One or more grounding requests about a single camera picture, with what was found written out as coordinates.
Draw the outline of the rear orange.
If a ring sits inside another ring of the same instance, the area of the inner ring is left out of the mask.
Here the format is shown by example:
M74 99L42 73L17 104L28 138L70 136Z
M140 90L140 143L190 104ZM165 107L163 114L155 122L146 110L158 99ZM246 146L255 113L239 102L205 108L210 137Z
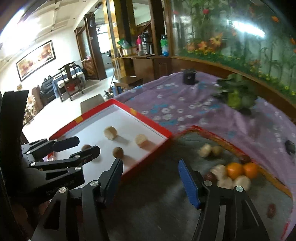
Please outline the rear orange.
M255 179L258 175L258 165L253 162L248 162L243 165L244 175L249 179Z

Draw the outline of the orange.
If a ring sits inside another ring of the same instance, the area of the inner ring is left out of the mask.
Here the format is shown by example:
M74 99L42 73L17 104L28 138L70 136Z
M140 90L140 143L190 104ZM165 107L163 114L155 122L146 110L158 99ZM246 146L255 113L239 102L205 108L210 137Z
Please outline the orange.
M226 166L227 175L232 180L235 180L239 176L242 176L244 174L244 169L242 164L240 163L229 163Z
M255 179L258 175L258 165L253 162L248 162L243 165L244 175L249 179Z

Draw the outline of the wooden side cabinet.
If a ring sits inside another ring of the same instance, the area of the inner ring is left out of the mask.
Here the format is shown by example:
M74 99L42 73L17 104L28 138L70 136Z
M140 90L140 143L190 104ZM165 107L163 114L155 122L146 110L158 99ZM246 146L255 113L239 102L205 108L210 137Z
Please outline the wooden side cabinet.
M142 78L144 83L154 81L172 73L170 57L156 55L131 55L112 58L117 79L123 77Z

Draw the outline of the wooden stool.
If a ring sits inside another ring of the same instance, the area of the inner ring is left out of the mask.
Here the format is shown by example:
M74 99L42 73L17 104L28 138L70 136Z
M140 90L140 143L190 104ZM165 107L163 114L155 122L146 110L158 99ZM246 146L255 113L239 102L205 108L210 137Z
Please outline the wooden stool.
M104 103L105 100L101 96L101 94L98 94L96 96L93 96L83 102L80 103L80 108L81 108L81 114L85 114L89 110L95 108L96 106Z

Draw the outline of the brown kiwi fruit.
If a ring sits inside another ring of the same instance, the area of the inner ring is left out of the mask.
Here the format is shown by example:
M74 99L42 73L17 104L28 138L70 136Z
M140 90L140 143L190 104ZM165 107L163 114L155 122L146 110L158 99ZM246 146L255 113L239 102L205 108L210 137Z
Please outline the brown kiwi fruit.
M122 159L124 156L124 151L121 147L115 147L112 151L114 158Z

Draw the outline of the beige chunk near kiwi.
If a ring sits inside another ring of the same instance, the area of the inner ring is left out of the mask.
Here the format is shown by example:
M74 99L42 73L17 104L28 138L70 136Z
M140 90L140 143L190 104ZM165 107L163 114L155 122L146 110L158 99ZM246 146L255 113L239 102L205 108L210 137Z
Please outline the beige chunk near kiwi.
M198 151L201 158L207 158L212 152L212 146L210 144L204 144Z

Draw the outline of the beige chunk left of orange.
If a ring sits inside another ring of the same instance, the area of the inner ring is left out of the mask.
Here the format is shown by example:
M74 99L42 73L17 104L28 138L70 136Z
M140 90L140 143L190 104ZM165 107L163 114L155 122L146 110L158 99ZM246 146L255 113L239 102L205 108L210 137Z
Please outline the beige chunk left of orange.
M227 177L227 170L224 165L216 165L213 168L210 169L210 172L213 173L216 176L217 180L222 180Z

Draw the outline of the purple floral tablecloth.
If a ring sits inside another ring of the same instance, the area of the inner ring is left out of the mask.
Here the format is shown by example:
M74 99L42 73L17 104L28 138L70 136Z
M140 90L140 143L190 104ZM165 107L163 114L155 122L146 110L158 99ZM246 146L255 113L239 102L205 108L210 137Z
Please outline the purple floral tablecloth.
M163 76L118 95L116 99L172 133L199 126L229 141L295 192L295 125L275 106L258 98L242 114L214 97L215 76L198 72L197 83L185 85L182 73Z

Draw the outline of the beige sugarcane chunk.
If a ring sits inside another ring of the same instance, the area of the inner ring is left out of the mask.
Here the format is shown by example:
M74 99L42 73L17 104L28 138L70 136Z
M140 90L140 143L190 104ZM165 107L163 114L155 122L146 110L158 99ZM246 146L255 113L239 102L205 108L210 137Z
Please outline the beige sugarcane chunk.
M114 140L117 137L117 130L113 126L108 126L104 129L104 135L109 140Z
M144 134L138 134L135 137L135 143L140 147L143 148L148 142L148 138Z

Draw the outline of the pink bottle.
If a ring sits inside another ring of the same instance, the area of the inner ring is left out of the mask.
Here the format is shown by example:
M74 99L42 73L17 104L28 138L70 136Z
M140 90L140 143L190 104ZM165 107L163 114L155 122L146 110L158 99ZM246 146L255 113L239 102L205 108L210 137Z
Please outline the pink bottle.
M137 54L138 54L138 56L142 56L142 54L143 54L142 39L141 39L140 35L137 37L136 44L137 44Z

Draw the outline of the front orange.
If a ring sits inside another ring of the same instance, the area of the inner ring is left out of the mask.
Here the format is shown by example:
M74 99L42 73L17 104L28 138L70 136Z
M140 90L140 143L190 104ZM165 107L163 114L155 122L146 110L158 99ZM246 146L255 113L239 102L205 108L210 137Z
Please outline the front orange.
M242 176L244 174L244 169L242 164L240 163L229 163L226 166L227 175L232 180L235 180L239 176Z

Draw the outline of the red date behind oranges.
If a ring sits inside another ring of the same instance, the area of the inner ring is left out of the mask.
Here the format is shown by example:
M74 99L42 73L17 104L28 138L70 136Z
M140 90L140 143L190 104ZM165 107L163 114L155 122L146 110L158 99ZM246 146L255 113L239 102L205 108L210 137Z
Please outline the red date behind oranges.
M242 156L239 157L239 161L240 161L241 164L244 165L246 163L251 162L251 158L249 156L247 156L247 155L242 155Z

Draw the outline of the brown kiwi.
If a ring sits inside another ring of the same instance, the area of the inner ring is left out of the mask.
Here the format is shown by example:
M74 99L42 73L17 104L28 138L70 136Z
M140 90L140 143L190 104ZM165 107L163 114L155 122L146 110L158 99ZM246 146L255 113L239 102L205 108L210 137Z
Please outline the brown kiwi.
M92 146L89 144L83 145L83 147L81 148L82 151L91 148Z
M224 148L222 146L213 146L211 152L213 156L220 157L224 152Z

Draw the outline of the beige chunk right of orange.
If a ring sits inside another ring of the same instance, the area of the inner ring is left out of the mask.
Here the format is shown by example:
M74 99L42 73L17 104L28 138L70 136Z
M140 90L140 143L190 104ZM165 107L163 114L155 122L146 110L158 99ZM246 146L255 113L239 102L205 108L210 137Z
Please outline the beige chunk right of orange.
M234 187L241 186L245 191L248 191L251 187L251 180L244 175L237 177L234 180Z

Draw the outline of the red date front left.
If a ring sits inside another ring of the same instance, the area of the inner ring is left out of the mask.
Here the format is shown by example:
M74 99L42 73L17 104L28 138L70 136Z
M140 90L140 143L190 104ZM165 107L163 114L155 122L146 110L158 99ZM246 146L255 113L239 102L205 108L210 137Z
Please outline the red date front left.
M205 175L204 175L204 180L205 181L211 181L213 184L215 184L216 185L216 183L217 183L217 177L216 177L216 175L214 174L214 173L212 173L212 172L208 172L208 173L206 173Z

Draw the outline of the floral mural glass panel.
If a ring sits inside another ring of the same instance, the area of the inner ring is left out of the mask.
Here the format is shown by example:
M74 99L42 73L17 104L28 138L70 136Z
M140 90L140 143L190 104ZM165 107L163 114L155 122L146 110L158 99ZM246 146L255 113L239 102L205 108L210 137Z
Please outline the floral mural glass panel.
M252 75L295 99L295 26L264 1L171 1L174 53Z

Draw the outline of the green blue water bottle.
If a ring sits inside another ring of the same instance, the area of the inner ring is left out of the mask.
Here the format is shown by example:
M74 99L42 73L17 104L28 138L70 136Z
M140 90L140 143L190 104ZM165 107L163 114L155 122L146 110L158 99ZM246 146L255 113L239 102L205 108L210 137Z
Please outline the green blue water bottle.
M166 35L162 35L161 38L161 50L162 50L162 55L165 57L169 56L169 45L168 45L168 39Z

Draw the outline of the beige chunk of orange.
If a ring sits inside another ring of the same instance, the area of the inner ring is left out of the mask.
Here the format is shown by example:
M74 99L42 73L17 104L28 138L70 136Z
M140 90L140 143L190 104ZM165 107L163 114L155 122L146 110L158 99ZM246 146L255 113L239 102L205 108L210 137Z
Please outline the beige chunk of orange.
M210 169L210 172L213 173L216 176L217 180L222 180L227 177L227 170L224 165L216 165L213 168Z
M244 175L237 177L234 180L234 187L241 186L245 191L248 191L251 187L251 180Z

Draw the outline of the beige chunk front middle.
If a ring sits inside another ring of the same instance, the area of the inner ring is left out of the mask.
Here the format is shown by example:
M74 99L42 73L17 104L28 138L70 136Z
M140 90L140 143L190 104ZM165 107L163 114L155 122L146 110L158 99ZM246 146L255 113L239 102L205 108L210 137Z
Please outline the beige chunk front middle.
M217 181L217 186L220 188L232 190L234 187L234 183L230 177L224 177L224 178Z

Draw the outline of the framed wall painting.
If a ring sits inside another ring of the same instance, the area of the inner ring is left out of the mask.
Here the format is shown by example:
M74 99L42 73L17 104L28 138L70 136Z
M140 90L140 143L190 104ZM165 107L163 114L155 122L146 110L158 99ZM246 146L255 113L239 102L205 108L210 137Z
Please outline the framed wall painting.
M23 82L31 74L55 59L52 40L40 45L16 63L20 81Z

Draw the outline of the small black device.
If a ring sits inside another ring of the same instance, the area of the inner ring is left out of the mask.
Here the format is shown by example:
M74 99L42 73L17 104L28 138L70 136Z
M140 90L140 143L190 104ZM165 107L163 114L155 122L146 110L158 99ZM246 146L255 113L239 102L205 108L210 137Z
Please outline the small black device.
M295 144L292 141L285 141L285 149L290 156L293 156L295 154Z

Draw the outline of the black thermos jug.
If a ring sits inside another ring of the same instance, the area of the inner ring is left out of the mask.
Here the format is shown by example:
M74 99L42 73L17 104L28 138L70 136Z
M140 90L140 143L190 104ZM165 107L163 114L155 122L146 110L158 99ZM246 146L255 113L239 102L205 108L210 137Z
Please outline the black thermos jug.
M142 40L142 50L144 54L146 55L153 54L152 41L148 31L143 32L141 34L141 40Z

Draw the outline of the green leafy cabbage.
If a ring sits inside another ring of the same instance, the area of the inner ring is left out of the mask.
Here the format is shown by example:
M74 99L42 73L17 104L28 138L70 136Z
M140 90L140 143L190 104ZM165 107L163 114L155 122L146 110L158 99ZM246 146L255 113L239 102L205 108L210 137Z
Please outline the green leafy cabbage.
M217 85L213 97L244 115L251 115L251 109L256 104L258 95L249 80L233 73L225 79L218 79Z

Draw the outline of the wooden chair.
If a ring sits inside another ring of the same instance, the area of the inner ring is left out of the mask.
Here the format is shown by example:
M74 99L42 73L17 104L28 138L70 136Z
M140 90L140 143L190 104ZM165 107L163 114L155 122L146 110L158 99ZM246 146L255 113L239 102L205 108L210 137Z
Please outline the wooden chair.
M78 77L78 72L76 71L76 68L78 66L75 64L75 62L70 62L68 64L65 64L61 68L59 68L59 71L62 75L64 87L66 90L66 93L68 94L70 100L72 101L72 97L78 93L84 93L83 92L83 84L81 79ZM78 90L69 90L68 87L74 85L74 87L78 87Z

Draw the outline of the red date far right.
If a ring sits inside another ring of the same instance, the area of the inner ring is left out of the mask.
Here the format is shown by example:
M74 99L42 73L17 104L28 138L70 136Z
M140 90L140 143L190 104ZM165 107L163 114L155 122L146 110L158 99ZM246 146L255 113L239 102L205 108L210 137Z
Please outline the red date far right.
M266 216L270 219L272 219L276 214L276 205L274 203L271 203L267 207Z

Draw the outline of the black cylindrical grinder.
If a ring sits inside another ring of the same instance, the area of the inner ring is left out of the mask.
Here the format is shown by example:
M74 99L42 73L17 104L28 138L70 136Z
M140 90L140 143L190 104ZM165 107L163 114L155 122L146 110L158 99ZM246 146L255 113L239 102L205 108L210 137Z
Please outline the black cylindrical grinder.
M194 85L196 83L195 75L196 70L194 69L185 69L183 70L183 83L185 85Z

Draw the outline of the grey felt mat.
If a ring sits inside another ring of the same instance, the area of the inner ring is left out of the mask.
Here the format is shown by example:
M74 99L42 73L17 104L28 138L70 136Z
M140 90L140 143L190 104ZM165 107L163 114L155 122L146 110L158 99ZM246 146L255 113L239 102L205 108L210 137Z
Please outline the grey felt mat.
M293 201L260 174L250 187L227 186L211 169L238 161L198 155L214 140L191 130L126 178L106 212L111 240L282 240Z

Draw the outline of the red white shallow box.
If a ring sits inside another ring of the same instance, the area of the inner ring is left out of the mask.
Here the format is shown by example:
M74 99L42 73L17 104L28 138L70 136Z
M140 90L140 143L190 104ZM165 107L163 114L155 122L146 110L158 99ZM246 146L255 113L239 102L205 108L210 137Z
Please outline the red white shallow box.
M108 126L117 130L117 137L112 141L104 135L104 129ZM143 148L135 143L138 134L148 138ZM48 157L67 159L86 144L100 147L99 157L83 165L84 180L89 183L97 180L103 171L111 167L115 160L112 154L115 147L121 147L124 151L122 178L139 174L141 168L154 161L167 147L172 133L136 110L111 99L77 117L50 139L63 140L74 136L79 138L78 146L62 152L52 152Z

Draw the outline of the brown kiwi by chunk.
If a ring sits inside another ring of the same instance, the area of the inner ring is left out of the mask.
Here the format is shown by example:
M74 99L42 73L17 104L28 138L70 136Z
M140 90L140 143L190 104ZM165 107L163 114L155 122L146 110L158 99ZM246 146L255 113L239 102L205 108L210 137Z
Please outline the brown kiwi by chunk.
M213 156L220 157L224 152L224 148L222 146L213 146L211 152Z

